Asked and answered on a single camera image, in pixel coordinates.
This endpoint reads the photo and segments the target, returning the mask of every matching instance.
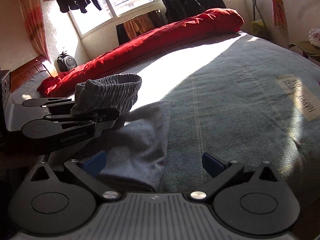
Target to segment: black device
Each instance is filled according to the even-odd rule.
[[[202,160],[213,178],[187,195],[120,194],[78,160],[37,163],[9,205],[20,230],[12,239],[296,239],[299,203],[270,162]]]
[[[111,128],[118,109],[70,115],[75,102],[68,98],[32,98],[11,101],[9,70],[0,71],[0,148],[6,154],[50,154],[95,136],[98,124]]]

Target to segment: yellow bag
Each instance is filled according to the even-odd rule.
[[[267,30],[262,22],[262,20],[251,22],[252,34],[258,38],[269,40]]]

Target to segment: white wall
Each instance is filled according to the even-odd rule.
[[[244,26],[241,28],[244,32],[250,32],[250,18],[248,14],[248,10],[244,0],[223,0],[228,8],[232,8],[237,10],[237,12],[244,19]],[[95,32],[89,34],[85,38],[82,39],[82,43],[84,45],[85,50],[87,51],[89,58],[94,59],[97,56],[110,51],[116,47],[118,47],[118,38],[116,34],[116,25],[121,24],[139,14],[147,13],[149,11],[160,9],[163,14],[164,19],[165,16],[165,6],[163,3],[154,2],[153,5],[144,8],[142,10],[131,13],[125,17],[117,19],[114,22],[111,22]]]
[[[252,0],[245,0],[249,11],[250,21],[253,21]],[[287,29],[276,28],[272,26],[272,0],[257,0],[257,6],[262,14],[264,21],[269,29],[271,41],[281,47],[288,48],[288,31]],[[261,19],[256,10],[256,20]]]
[[[38,56],[24,26],[18,0],[0,0],[0,68],[14,70]]]
[[[64,49],[67,54],[75,58],[78,65],[87,63],[89,61],[88,54],[69,15],[60,12],[57,1],[40,1],[48,52],[57,71],[59,72],[57,57]]]
[[[289,42],[307,41],[310,29],[320,28],[320,0],[283,0]]]

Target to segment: fabric label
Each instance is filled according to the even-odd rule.
[[[320,116],[319,99],[294,75],[283,75],[276,82],[288,94],[289,98],[308,121]]]

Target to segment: window frame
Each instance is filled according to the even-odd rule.
[[[117,16],[115,10],[113,9],[113,7],[111,5],[110,0],[105,0],[105,1],[106,1],[106,4],[109,7],[109,10],[110,10],[111,14],[112,14],[112,18],[107,20],[107,21],[105,21],[105,22],[103,22],[103,23],[101,23],[100,25],[94,27],[93,29],[91,29],[90,31],[88,31],[88,32],[86,32],[84,34],[81,33],[80,28],[78,27],[78,24],[76,22],[76,19],[72,15],[72,12],[71,11],[68,12],[68,15],[69,15],[74,27],[76,28],[76,30],[78,32],[78,35],[79,35],[81,40],[84,39],[85,37],[89,36],[90,34],[94,33],[98,29],[100,29],[100,28],[102,28],[102,27],[104,27],[104,26],[106,26],[106,25],[108,25],[108,24],[110,24],[110,23],[112,23],[112,22],[114,22],[116,20],[119,20],[122,17],[126,17],[129,14],[135,13],[137,11],[143,10],[145,8],[148,8],[148,7],[157,5],[157,4],[163,4],[162,0],[153,0],[153,1],[150,1],[150,2],[148,2],[146,4],[140,5],[140,6],[136,7],[136,8],[130,9],[130,10],[128,10],[128,11],[122,13],[122,14],[119,14]]]

